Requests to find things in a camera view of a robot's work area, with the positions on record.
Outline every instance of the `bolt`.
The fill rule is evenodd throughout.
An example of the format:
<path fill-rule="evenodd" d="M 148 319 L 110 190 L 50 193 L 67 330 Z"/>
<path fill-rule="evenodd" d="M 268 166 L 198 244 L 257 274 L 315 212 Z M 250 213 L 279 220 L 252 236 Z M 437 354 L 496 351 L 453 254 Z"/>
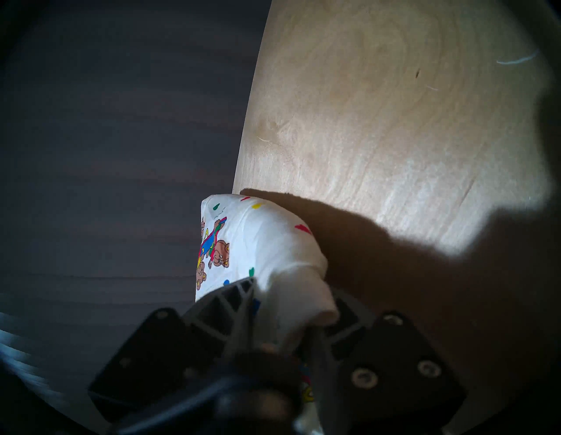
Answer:
<path fill-rule="evenodd" d="M 128 365 L 131 363 L 131 359 L 130 358 L 121 358 L 121 361 L 119 361 L 119 364 L 121 365 L 121 367 L 123 369 L 126 369 L 128 367 Z"/>
<path fill-rule="evenodd" d="M 352 372 L 351 382 L 357 388 L 369 390 L 378 384 L 378 376 L 370 369 L 359 367 Z"/>
<path fill-rule="evenodd" d="M 403 325 L 403 319 L 401 317 L 397 317 L 395 314 L 387 314 L 384 316 L 384 320 L 388 323 L 391 323 L 395 326 Z"/>
<path fill-rule="evenodd" d="M 199 374 L 199 372 L 197 372 L 193 367 L 187 367 L 183 371 L 183 377 L 185 379 L 195 378 L 198 374 Z"/>
<path fill-rule="evenodd" d="M 431 379 L 438 378 L 442 374 L 442 368 L 440 368 L 440 365 L 428 359 L 420 361 L 417 364 L 417 370 L 425 378 Z"/>

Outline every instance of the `cartoon bear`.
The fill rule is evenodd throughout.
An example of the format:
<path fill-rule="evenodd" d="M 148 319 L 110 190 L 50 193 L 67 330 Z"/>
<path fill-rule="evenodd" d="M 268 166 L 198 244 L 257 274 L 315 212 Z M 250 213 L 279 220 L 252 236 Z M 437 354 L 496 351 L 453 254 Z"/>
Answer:
<path fill-rule="evenodd" d="M 214 245 L 214 250 L 209 260 L 209 269 L 212 265 L 228 267 L 230 259 L 230 243 L 226 243 L 224 240 L 218 240 Z"/>
<path fill-rule="evenodd" d="M 206 281 L 205 262 L 200 262 L 197 267 L 197 290 L 201 289 L 203 281 Z"/>

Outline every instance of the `wood grain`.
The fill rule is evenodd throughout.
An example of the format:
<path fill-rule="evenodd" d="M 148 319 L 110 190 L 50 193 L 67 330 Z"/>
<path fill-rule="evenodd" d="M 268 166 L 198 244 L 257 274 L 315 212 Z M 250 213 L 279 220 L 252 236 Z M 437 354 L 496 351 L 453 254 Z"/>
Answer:
<path fill-rule="evenodd" d="M 278 0 L 255 71 L 233 192 L 300 215 L 331 284 L 423 329 L 470 391 L 454 432 L 561 337 L 554 74 L 498 63 L 536 50 L 500 2 Z"/>

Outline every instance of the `red dot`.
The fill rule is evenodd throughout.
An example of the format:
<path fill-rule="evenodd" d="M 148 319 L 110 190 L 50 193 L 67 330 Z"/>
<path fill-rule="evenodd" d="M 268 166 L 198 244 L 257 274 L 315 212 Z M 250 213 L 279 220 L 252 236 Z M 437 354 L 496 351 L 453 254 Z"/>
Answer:
<path fill-rule="evenodd" d="M 296 228 L 297 230 L 301 230 L 303 232 L 307 232 L 308 234 L 312 234 L 312 232 L 308 229 L 308 227 L 302 225 L 301 223 L 299 223 L 298 225 L 294 225 L 294 228 Z"/>

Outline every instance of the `dark floor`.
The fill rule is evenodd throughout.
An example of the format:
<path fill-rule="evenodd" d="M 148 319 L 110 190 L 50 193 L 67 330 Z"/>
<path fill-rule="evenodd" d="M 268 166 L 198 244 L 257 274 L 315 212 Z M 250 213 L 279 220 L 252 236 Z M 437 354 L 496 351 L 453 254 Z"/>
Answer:
<path fill-rule="evenodd" d="M 231 192 L 270 1 L 51 1 L 24 27 L 33 3 L 0 3 L 0 359 L 100 432 L 95 373 L 194 302 L 200 202 Z M 63 428 L 16 381 L 8 433 Z"/>

